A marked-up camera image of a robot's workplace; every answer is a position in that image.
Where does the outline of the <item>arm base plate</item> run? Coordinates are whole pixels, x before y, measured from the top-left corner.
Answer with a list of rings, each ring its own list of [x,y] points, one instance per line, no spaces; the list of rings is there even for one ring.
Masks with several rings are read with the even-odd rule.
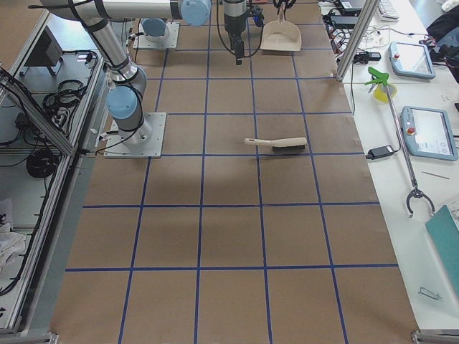
[[[143,125],[128,140],[130,133],[121,131],[108,138],[106,158],[160,158],[166,127],[166,113],[144,113]]]
[[[133,48],[137,50],[166,50],[176,49],[179,38],[180,24],[166,22],[163,30],[148,28],[140,25],[140,34],[134,39]]]

